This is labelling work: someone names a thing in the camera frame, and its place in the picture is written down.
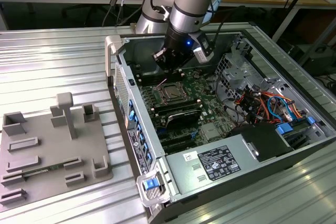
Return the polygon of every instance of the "warning label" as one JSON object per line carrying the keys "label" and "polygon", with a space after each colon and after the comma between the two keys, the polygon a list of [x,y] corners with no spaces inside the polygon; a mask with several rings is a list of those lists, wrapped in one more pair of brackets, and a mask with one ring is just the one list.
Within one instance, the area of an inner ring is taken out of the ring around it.
{"label": "warning label", "polygon": [[240,171],[239,165],[226,145],[199,153],[198,157],[212,181]]}

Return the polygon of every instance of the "power supply label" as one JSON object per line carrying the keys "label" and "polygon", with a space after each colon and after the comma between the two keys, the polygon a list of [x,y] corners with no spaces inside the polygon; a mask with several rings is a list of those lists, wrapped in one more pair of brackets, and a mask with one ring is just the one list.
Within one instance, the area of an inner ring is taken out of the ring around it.
{"label": "power supply label", "polygon": [[198,157],[212,181],[240,171],[237,161],[226,145],[199,153]]}
{"label": "power supply label", "polygon": [[138,161],[138,166],[140,168],[141,174],[146,174],[148,172],[146,162],[142,156],[141,146],[138,142],[135,130],[128,131],[128,137],[131,141],[133,152],[135,154],[136,160]]}

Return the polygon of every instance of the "motherboard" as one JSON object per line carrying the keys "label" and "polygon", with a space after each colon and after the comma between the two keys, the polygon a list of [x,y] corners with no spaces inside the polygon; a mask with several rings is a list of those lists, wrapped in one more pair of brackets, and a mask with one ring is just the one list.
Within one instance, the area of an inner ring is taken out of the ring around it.
{"label": "motherboard", "polygon": [[139,87],[167,154],[225,138],[236,125],[213,91],[213,76],[200,69],[181,75],[177,82]]}

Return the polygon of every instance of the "blue cable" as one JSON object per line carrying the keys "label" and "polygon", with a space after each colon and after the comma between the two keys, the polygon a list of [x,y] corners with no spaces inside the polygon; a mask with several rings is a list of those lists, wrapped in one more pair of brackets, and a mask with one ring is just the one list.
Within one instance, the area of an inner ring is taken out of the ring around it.
{"label": "blue cable", "polygon": [[192,133],[191,133],[191,139],[196,138],[196,134],[197,134],[197,133],[198,133],[198,129],[197,129],[197,131],[192,132]]}
{"label": "blue cable", "polygon": [[277,96],[269,98],[269,99],[268,99],[268,102],[267,102],[267,108],[268,108],[269,112],[270,112],[273,116],[277,117],[277,118],[280,119],[281,122],[282,122],[281,117],[280,117],[279,115],[277,115],[277,114],[274,114],[273,111],[272,111],[272,109],[271,109],[271,107],[270,107],[270,101],[271,101],[272,98],[278,98],[280,101],[282,101],[282,102],[285,104],[286,109],[287,109],[289,115],[290,115],[293,119],[297,119],[297,117],[295,116],[295,114],[292,113],[292,112],[290,111],[290,109],[289,109],[289,107],[288,107],[288,104],[287,104],[287,102],[284,100],[284,98],[282,98],[282,97],[277,97]]}

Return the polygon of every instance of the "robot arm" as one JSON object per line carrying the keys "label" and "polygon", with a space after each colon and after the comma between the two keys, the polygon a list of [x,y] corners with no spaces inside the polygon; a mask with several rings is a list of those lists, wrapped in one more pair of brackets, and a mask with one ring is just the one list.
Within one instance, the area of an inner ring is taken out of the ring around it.
{"label": "robot arm", "polygon": [[[167,20],[166,36],[162,50],[153,54],[156,63],[169,72],[183,66],[186,62],[197,57],[200,63],[208,62],[213,56],[214,45],[200,30],[204,21],[209,20],[207,11],[214,0],[174,0],[171,9],[165,8],[165,1],[158,0],[155,3],[162,3],[161,20]],[[218,7],[221,0],[215,0],[214,9]],[[162,26],[162,22],[152,23],[152,30],[156,26]]]}

